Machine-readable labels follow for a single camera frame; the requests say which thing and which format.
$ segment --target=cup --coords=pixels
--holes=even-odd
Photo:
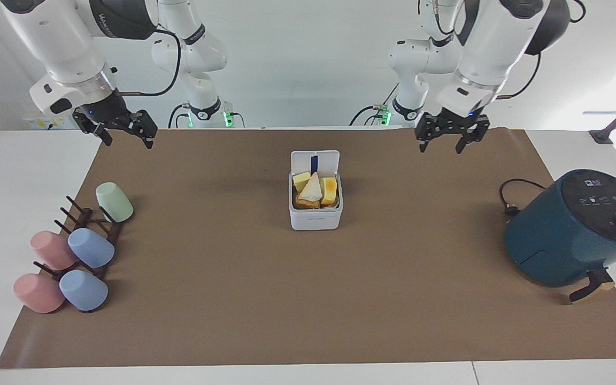
[[[96,200],[115,222],[127,221],[135,211],[125,193],[113,182],[101,183],[96,188]]]
[[[29,273],[18,278],[13,293],[30,310],[42,314],[53,312],[66,301],[58,282],[41,274]]]
[[[113,259],[116,249],[100,234],[81,227],[68,236],[68,246],[71,247],[81,261],[91,268],[106,265]]]
[[[30,239],[30,247],[52,270],[64,270],[78,261],[65,238],[53,232],[45,230],[35,234]]]
[[[82,270],[71,270],[61,277],[61,292],[78,310],[89,312],[108,297],[108,286],[99,278]]]

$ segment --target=air fryer handle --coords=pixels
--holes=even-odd
[[[614,287],[614,281],[612,277],[607,273],[607,270],[604,268],[589,271],[588,273],[586,273],[586,276],[589,278],[589,285],[569,295],[569,300],[570,302],[572,302],[572,304],[590,298],[591,295],[601,290],[607,291]]]

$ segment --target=open lid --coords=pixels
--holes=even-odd
[[[291,173],[317,171],[335,174],[339,171],[339,151],[294,151],[291,153]]]

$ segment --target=brown surface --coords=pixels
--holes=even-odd
[[[24,309],[0,368],[616,358],[616,290],[563,305],[573,287],[526,280],[504,251],[498,185],[552,182],[526,135],[494,129],[460,156],[456,140],[163,130],[146,151],[115,135],[78,196],[96,207],[112,181],[135,206],[109,299]],[[308,149],[341,152],[335,231],[289,224],[289,154]]]

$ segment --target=food container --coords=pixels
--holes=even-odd
[[[335,207],[297,209],[294,207],[294,175],[318,172],[318,177],[337,178],[337,200]],[[339,151],[294,151],[291,153],[289,173],[289,217],[294,230],[333,230],[339,227],[344,210],[342,178],[339,174]]]

